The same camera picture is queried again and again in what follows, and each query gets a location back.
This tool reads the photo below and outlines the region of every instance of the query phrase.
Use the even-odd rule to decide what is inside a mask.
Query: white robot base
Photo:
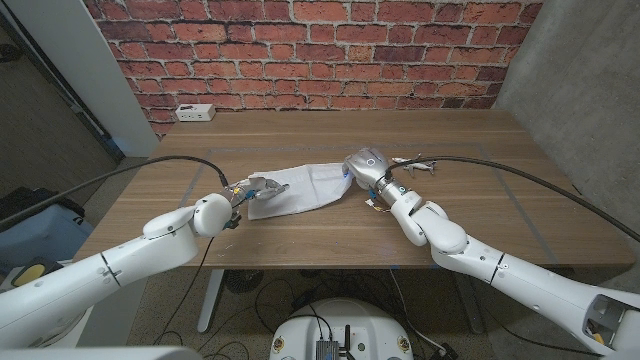
[[[276,330],[269,356],[270,360],[340,358],[413,360],[413,352],[406,331],[389,314],[360,300],[332,298],[293,313]]]

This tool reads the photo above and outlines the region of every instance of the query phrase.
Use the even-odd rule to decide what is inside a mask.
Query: wall outlet
[[[211,104],[182,104],[176,110],[180,121],[210,121],[215,114]]]

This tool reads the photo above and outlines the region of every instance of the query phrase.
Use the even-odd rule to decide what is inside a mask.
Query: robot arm
[[[467,235],[440,206],[394,178],[375,149],[345,159],[343,170],[358,184],[382,197],[409,240],[431,245],[434,261],[449,270],[478,278],[555,322],[592,351],[608,355],[637,348],[640,295],[586,285],[494,249]]]
[[[185,264],[198,254],[197,236],[237,226],[242,202],[267,200],[287,188],[259,177],[240,181],[156,217],[140,237],[0,294],[0,303],[11,304],[0,307],[0,349],[41,343],[50,329],[121,287]]]

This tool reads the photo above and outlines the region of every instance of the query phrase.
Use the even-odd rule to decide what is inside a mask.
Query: wooden table
[[[342,162],[364,146],[388,158],[469,156],[530,172],[573,191],[571,182],[513,117],[496,110],[219,113],[208,123],[179,123],[153,157],[183,154],[217,164],[230,182],[255,171]],[[620,266],[634,256],[613,227],[570,200],[515,175],[479,165],[440,162],[435,175],[395,176],[490,246],[544,266]],[[153,217],[221,189],[199,164],[171,161],[139,171],[75,260],[139,236]],[[248,268],[389,268],[434,265],[428,246],[407,240],[389,213],[364,202],[357,185],[324,208],[249,221],[214,241],[205,266]],[[188,266],[200,263],[207,244]]]

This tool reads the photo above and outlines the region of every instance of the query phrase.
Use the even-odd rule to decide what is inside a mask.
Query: white cloth
[[[249,202],[249,220],[296,214],[317,209],[342,197],[353,175],[342,174],[342,163],[310,164],[290,169],[256,172],[251,177],[273,179],[290,188],[266,201]]]

